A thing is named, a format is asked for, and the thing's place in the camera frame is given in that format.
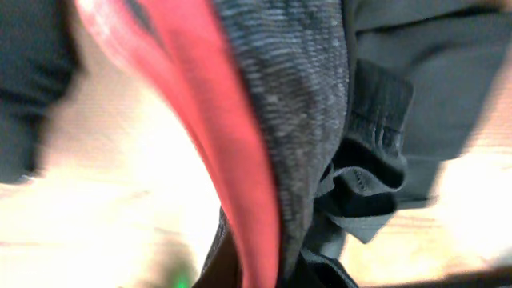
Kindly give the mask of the black pants with red waistband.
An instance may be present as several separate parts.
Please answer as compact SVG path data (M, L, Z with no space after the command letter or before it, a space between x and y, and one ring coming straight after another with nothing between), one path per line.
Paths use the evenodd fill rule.
M198 287L352 287L369 242L426 204L511 41L481 1L79 1L101 48L182 121L221 203Z

